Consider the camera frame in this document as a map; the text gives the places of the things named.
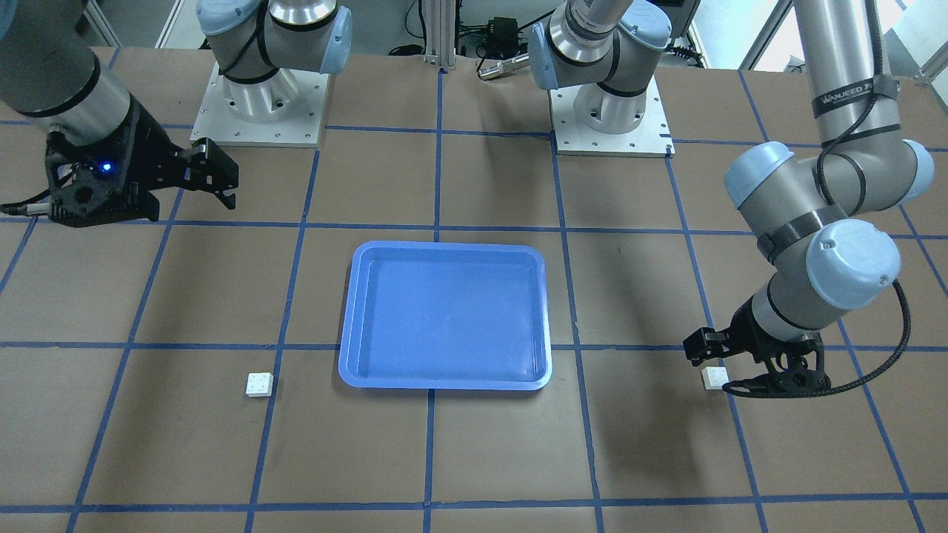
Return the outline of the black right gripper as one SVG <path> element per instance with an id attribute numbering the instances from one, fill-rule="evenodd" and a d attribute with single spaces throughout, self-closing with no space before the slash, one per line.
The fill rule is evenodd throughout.
<path id="1" fill-rule="evenodd" d="M 239 165 L 210 138 L 177 145 L 136 100 L 101 141 L 80 146 L 62 131 L 48 134 L 44 166 L 45 215 L 68 227 L 156 221 L 160 202 L 153 192 L 168 187 L 207 192 L 236 209 Z"/>

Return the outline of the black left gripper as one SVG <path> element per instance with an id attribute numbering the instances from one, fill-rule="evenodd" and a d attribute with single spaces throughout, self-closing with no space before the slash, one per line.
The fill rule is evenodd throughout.
<path id="1" fill-rule="evenodd" d="M 734 353 L 749 353 L 755 362 L 764 364 L 764 374 L 730 382 L 730 394 L 735 397 L 826 397 L 830 393 L 821 335 L 779 340 L 758 324 L 752 304 L 742 304 L 732 315 L 730 334 L 701 327 L 683 340 L 683 349 L 692 367 Z"/>

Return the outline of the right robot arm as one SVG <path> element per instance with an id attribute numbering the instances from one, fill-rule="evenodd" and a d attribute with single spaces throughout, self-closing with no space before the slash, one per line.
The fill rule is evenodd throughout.
<path id="1" fill-rule="evenodd" d="M 156 221 L 155 191 L 177 188 L 236 206 L 239 166 L 200 136 L 180 147 L 84 43 L 84 1 L 2 3 L 2 101 L 45 132 L 47 189 L 4 215 L 68 227 Z M 291 71 L 338 74 L 353 15 L 336 1 L 200 1 L 196 15 L 237 117 L 271 119 L 295 106 Z"/>

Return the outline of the white block near left arm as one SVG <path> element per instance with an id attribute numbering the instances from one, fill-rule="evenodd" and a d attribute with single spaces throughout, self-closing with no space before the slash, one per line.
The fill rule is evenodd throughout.
<path id="1" fill-rule="evenodd" d="M 244 394 L 248 398 L 270 398 L 276 379 L 272 372 L 250 372 L 247 375 Z"/>

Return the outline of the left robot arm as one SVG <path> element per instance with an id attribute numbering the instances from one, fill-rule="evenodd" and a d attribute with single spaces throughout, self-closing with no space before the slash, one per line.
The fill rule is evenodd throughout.
<path id="1" fill-rule="evenodd" d="M 935 176 L 932 156 L 903 138 L 901 84 L 892 76 L 873 1 L 795 1 L 821 139 L 816 158 L 799 158 L 768 141 L 735 159 L 724 175 L 775 273 L 720 331 L 701 327 L 685 338 L 685 357 L 702 362 L 749 353 L 764 374 L 722 384 L 743 398 L 819 398 L 859 388 L 904 354 L 912 328 L 898 273 L 898 247 L 866 212 L 923 195 Z M 658 57 L 670 43 L 660 7 L 634 1 L 565 1 L 528 30 L 535 83 L 544 90 L 580 87 L 584 121 L 604 134 L 636 125 Z M 833 385 L 821 331 L 893 288 L 903 331 L 872 372 Z"/>

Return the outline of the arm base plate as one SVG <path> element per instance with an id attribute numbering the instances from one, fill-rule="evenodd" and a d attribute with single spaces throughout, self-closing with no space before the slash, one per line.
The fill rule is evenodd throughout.
<path id="1" fill-rule="evenodd" d="M 552 89 L 550 112 L 559 155 L 670 158 L 676 149 L 655 77 L 633 97 L 597 84 Z"/>
<path id="2" fill-rule="evenodd" d="M 331 76 L 279 70 L 260 84 L 227 80 L 213 65 L 190 133 L 221 147 L 317 149 L 324 132 Z"/>

